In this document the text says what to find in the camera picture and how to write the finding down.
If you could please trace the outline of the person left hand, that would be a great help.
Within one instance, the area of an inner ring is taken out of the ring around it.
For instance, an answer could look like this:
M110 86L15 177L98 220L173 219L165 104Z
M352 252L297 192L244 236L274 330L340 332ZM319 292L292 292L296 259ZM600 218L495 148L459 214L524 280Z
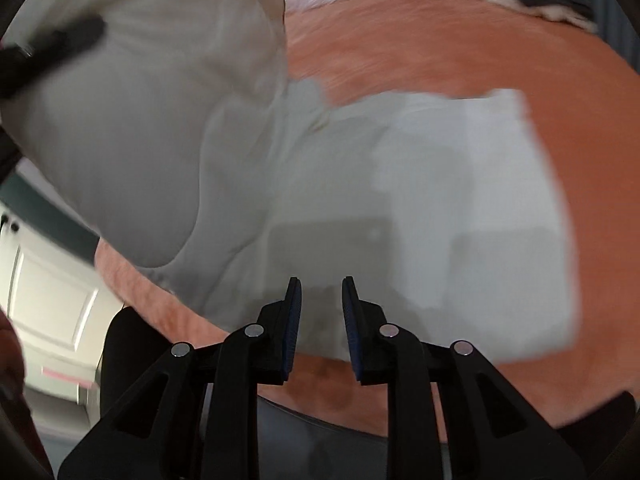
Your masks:
M0 311L1 391L11 401L23 394L25 364L20 340L3 311Z

